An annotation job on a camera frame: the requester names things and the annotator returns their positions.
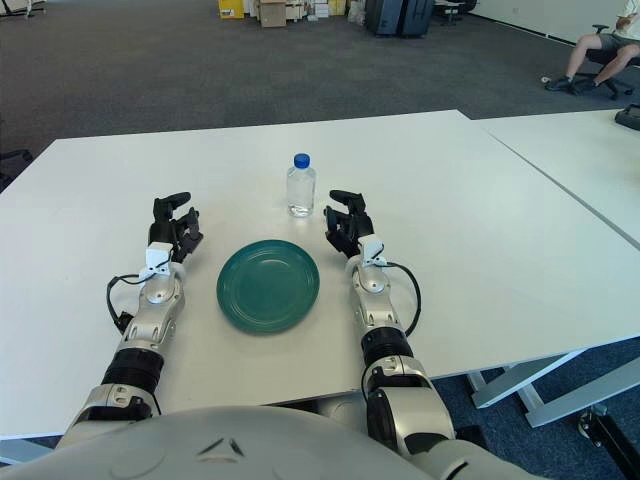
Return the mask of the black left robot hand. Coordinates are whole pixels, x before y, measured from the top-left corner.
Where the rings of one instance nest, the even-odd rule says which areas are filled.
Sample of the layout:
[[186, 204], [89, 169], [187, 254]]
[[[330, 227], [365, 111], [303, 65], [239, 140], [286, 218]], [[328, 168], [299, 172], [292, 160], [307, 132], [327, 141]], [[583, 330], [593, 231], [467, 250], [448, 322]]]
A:
[[192, 254], [204, 238], [200, 231], [199, 212], [191, 207], [186, 214], [174, 217], [174, 211], [191, 200], [190, 192], [180, 192], [164, 198], [155, 198], [154, 222], [149, 228], [148, 244], [170, 244], [170, 261], [181, 264]]

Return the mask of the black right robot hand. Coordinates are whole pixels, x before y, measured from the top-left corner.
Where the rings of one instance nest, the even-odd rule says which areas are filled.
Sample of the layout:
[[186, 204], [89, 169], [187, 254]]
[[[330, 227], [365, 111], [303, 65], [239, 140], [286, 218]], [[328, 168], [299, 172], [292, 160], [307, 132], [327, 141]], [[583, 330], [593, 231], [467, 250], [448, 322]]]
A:
[[374, 233], [372, 220], [366, 213], [363, 195], [334, 189], [329, 192], [329, 197], [346, 206], [347, 212], [332, 209], [330, 206], [324, 208], [327, 241], [347, 258], [359, 255], [358, 239]]

